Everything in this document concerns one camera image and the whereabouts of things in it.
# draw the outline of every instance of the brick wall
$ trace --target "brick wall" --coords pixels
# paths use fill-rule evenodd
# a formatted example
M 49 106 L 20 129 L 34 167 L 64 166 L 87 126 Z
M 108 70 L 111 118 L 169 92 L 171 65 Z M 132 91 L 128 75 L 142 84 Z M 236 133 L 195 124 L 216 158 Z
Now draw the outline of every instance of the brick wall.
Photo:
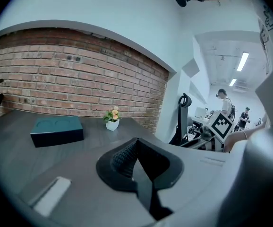
M 155 132 L 168 71 L 109 38 L 69 29 L 0 37 L 0 116 L 16 108 L 102 117 L 111 105 Z

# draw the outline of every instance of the dark teal box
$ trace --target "dark teal box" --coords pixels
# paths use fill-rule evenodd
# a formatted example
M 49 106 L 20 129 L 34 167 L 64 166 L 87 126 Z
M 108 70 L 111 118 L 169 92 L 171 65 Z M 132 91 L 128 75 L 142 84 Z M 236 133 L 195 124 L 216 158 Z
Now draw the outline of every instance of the dark teal box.
M 78 117 L 39 118 L 31 132 L 36 147 L 68 144 L 84 139 Z

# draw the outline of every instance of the ceiling light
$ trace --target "ceiling light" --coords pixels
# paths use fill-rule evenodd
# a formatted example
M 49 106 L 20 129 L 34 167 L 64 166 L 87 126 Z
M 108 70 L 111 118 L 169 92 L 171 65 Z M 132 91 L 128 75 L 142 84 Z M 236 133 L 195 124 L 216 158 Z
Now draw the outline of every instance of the ceiling light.
M 245 63 L 248 59 L 248 56 L 249 56 L 249 53 L 243 52 L 237 71 L 241 71 L 244 68 Z
M 232 87 L 234 85 L 234 83 L 236 82 L 236 79 L 232 79 L 232 82 L 230 83 L 230 87 Z

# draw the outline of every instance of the ceiling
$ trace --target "ceiling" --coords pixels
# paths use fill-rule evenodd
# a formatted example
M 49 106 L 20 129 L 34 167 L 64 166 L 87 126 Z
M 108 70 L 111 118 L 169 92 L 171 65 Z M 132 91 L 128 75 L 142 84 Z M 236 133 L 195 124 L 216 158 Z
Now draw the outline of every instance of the ceiling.
M 211 85 L 229 85 L 241 91 L 254 91 L 266 77 L 266 59 L 261 44 L 242 41 L 201 42 Z M 243 52 L 249 57 L 242 71 L 237 71 Z

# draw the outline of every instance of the small potted plant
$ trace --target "small potted plant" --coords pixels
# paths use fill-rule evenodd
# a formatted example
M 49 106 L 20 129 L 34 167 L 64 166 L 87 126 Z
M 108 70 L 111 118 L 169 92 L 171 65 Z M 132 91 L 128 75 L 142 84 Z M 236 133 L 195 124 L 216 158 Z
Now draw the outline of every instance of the small potted plant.
M 104 116 L 104 121 L 106 122 L 106 128 L 110 131 L 114 131 L 119 125 L 119 107 L 114 106 L 109 111 L 107 111 L 106 116 Z

